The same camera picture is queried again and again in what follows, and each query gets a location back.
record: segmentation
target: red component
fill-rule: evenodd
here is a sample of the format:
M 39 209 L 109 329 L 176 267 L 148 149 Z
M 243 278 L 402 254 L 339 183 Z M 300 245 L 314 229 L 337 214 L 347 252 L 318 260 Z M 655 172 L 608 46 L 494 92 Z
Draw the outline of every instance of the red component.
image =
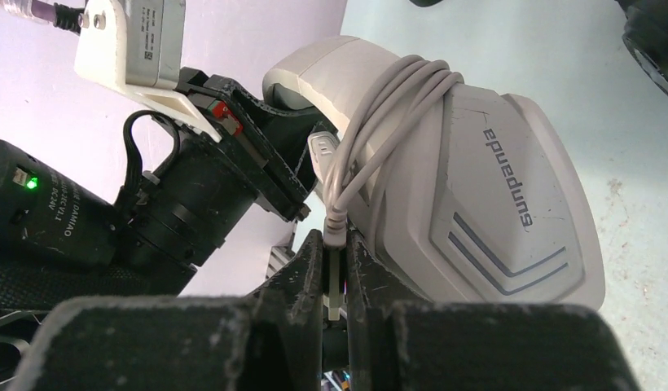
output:
M 229 120 L 219 122 L 227 128 L 226 130 L 232 132 L 234 136 L 239 135 L 243 131 L 243 124 L 238 121 L 238 117 L 231 112 L 224 102 L 219 101 L 212 109 L 212 114 L 219 120 Z

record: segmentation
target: green led light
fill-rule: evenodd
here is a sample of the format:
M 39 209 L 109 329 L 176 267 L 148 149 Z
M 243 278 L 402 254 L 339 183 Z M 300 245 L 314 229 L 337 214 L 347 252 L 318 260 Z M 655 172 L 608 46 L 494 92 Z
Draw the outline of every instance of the green led light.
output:
M 34 190 L 39 186 L 39 180 L 36 178 L 29 179 L 29 182 L 25 185 L 29 190 Z

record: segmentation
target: white bracket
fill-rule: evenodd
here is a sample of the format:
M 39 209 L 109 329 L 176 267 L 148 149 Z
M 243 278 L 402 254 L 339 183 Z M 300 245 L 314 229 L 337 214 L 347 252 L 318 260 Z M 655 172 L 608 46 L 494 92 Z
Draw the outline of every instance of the white bracket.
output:
M 197 134 L 204 132 L 215 142 L 221 141 L 221 135 L 187 96 L 171 89 L 127 83 L 127 23 L 117 0 L 89 0 L 83 17 L 87 28 L 80 32 L 75 56 L 75 72 L 80 77 L 186 123 Z

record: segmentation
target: screw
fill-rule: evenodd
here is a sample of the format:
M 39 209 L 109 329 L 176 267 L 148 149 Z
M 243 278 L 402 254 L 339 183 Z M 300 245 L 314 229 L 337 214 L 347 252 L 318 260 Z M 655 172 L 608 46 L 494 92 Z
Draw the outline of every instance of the screw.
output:
M 106 28 L 106 16 L 102 15 L 95 15 L 94 16 L 94 26 L 99 29 L 103 30 Z
M 84 13 L 77 16 L 77 25 L 80 26 L 80 29 L 86 29 L 90 27 L 90 14 Z

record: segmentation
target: brand logo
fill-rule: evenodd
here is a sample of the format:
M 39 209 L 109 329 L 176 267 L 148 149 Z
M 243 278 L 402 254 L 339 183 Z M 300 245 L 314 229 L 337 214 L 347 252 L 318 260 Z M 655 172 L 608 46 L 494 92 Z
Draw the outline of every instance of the brand logo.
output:
M 483 134 L 486 136 L 487 140 L 486 147 L 490 147 L 492 153 L 494 153 L 499 168 L 502 170 L 502 175 L 507 181 L 509 191 L 512 192 L 512 200 L 519 212 L 521 225 L 524 227 L 532 226 L 533 218 L 530 216 L 526 199 L 521 195 L 521 187 L 524 186 L 524 184 L 516 180 L 512 166 L 509 164 L 509 159 L 507 159 L 507 156 L 504 154 L 502 145 L 499 143 L 494 131 L 492 129 L 484 130 Z

